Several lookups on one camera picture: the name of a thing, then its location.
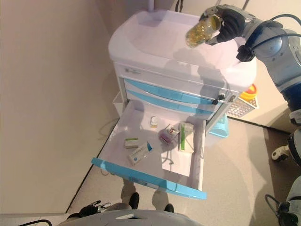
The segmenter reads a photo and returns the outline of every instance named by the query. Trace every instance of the black cable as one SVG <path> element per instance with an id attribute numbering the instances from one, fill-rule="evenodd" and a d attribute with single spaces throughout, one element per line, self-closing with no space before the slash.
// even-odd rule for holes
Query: black cable
<path id="1" fill-rule="evenodd" d="M 278 16 L 273 17 L 270 20 L 275 20 L 275 19 L 280 18 L 280 17 L 290 17 L 290 18 L 293 18 L 295 21 L 297 21 L 301 25 L 301 20 L 297 16 L 295 16 L 293 14 L 280 14 Z"/>
<path id="2" fill-rule="evenodd" d="M 180 13 L 182 12 L 182 9 L 183 9 L 183 1 L 184 1 L 184 0 L 178 0 L 178 1 L 177 1 L 176 5 L 175 5 L 175 9 L 174 9 L 176 12 L 179 12 L 179 9 L 178 9 L 178 8 L 179 8 L 179 3 L 180 3 L 180 2 L 181 2 L 181 3 L 180 3 Z"/>
<path id="3" fill-rule="evenodd" d="M 273 36 L 269 39 L 266 39 L 260 43 L 258 43 L 257 45 L 253 46 L 251 51 L 253 51 L 254 49 L 256 49 L 257 47 L 261 46 L 262 44 L 268 42 L 268 41 L 271 41 L 273 39 L 277 39 L 277 38 L 281 38 L 281 37 L 288 37 L 288 36 L 297 36 L 297 37 L 301 37 L 301 34 L 295 34 L 295 33 L 286 33 L 286 34 L 280 34 L 280 35 L 276 35 L 276 36 Z"/>
<path id="4" fill-rule="evenodd" d="M 274 214 L 275 214 L 276 216 L 278 216 L 278 212 L 272 207 L 272 205 L 271 205 L 271 203 L 269 202 L 268 198 L 274 200 L 274 202 L 275 202 L 277 205 L 279 205 L 280 202 L 279 202 L 277 199 L 275 199 L 273 196 L 269 195 L 269 194 L 266 194 L 266 195 L 264 196 L 264 199 L 265 199 L 265 201 L 267 202 L 267 204 L 269 205 L 269 207 L 271 208 L 271 210 L 274 212 Z"/>
<path id="5" fill-rule="evenodd" d="M 42 219 L 42 220 L 35 220 L 35 221 L 28 222 L 28 223 L 26 223 L 26 224 L 22 224 L 22 225 L 19 225 L 19 226 L 33 225 L 33 224 L 40 223 L 40 222 L 45 222 L 45 223 L 47 223 L 49 226 L 52 226 L 52 223 L 51 223 L 49 220 L 45 220 L 45 219 Z"/>

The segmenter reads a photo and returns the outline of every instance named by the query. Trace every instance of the small bottle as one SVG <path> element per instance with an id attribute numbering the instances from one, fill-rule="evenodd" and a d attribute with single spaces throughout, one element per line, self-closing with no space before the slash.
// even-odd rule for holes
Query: small bottle
<path id="1" fill-rule="evenodd" d="M 200 20 L 193 28 L 186 33 L 186 43 L 190 48 L 204 43 L 211 39 L 214 32 L 221 27 L 221 21 L 217 16 L 209 16 Z"/>

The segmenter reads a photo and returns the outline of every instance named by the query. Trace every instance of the blue drawer handle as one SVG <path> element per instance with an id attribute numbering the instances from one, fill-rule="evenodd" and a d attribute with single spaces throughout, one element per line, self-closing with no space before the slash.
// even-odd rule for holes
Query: blue drawer handle
<path id="1" fill-rule="evenodd" d="M 142 82 L 138 81 L 133 81 L 129 79 L 125 79 L 128 83 L 132 84 L 133 86 L 136 86 L 139 89 L 142 89 L 146 92 L 149 92 L 153 95 L 175 100 L 175 101 L 180 101 L 180 102 L 185 102 L 185 103 L 190 103 L 190 104 L 197 104 L 197 105 L 211 105 L 212 100 L 207 100 L 201 97 L 195 97 L 189 94 L 184 94 L 181 92 L 173 91 L 170 89 L 165 89 L 157 86 L 152 86 L 149 84 L 145 84 Z"/>
<path id="2" fill-rule="evenodd" d="M 152 185 L 159 186 L 160 190 L 163 190 L 171 194 L 176 194 L 176 195 L 181 195 L 181 196 L 196 198 L 196 199 L 207 198 L 207 193 L 199 191 L 197 189 L 180 185 L 178 183 L 165 180 L 162 178 L 154 177 L 152 175 L 142 173 L 127 167 L 119 166 L 108 161 L 93 158 L 91 162 L 95 166 L 98 166 L 99 168 L 104 169 L 114 175 L 117 175 L 125 179 L 137 181 L 139 184 L 142 185 L 148 186 L 148 183 L 150 183 Z"/>
<path id="3" fill-rule="evenodd" d="M 188 107 L 188 106 L 184 106 L 184 105 L 179 105 L 173 102 L 169 102 L 166 100 L 161 100 L 161 99 L 157 99 L 154 97 L 150 97 L 141 93 L 137 93 L 131 90 L 127 90 L 127 92 L 129 92 L 130 94 L 145 100 L 151 104 L 157 105 L 157 106 L 161 106 L 164 108 L 168 108 L 168 109 L 172 109 L 172 110 L 176 110 L 176 111 L 181 111 L 181 112 L 188 112 L 188 113 L 193 113 L 193 114 L 212 114 L 212 112 L 210 111 L 205 111 L 205 110 L 201 110 L 198 108 L 193 108 L 193 107 Z"/>

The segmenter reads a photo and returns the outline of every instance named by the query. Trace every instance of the person's shoe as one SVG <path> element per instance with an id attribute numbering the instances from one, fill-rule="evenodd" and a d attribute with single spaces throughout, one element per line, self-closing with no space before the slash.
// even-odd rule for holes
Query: person's shoe
<path id="1" fill-rule="evenodd" d="M 138 208 L 139 194 L 137 192 L 132 194 L 130 202 L 128 204 L 132 207 L 133 210 L 136 210 Z"/>
<path id="2" fill-rule="evenodd" d="M 173 213 L 174 212 L 174 206 L 172 204 L 167 204 L 164 211 Z"/>

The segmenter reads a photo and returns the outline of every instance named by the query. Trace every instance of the cart caster wheel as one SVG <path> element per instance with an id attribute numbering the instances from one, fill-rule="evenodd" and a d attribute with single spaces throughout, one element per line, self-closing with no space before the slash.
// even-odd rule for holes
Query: cart caster wheel
<path id="1" fill-rule="evenodd" d="M 272 160 L 275 162 L 280 162 L 285 160 L 289 156 L 289 148 L 288 146 L 282 146 L 277 148 L 272 153 Z"/>

